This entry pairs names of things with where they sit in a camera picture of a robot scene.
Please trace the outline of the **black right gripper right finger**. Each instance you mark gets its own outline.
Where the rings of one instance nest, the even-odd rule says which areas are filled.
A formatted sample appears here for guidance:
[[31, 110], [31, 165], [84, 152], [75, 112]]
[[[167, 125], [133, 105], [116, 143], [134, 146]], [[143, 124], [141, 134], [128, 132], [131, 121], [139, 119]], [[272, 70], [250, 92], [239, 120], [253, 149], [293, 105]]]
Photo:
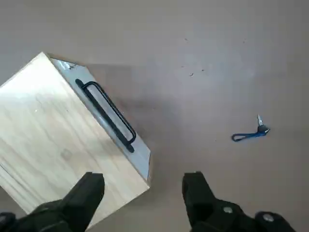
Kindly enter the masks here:
[[259, 211], [254, 217], [239, 205], [217, 199], [202, 172], [185, 173], [182, 194], [192, 232], [294, 232], [281, 215]]

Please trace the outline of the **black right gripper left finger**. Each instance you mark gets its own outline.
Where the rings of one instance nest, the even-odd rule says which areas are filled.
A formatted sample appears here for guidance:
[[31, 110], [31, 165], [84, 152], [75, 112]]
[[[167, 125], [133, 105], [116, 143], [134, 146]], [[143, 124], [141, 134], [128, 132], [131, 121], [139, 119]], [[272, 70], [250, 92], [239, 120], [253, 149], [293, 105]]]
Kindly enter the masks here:
[[85, 232], [105, 191], [103, 174], [87, 172], [62, 199], [46, 202], [17, 218], [1, 212], [2, 232]]

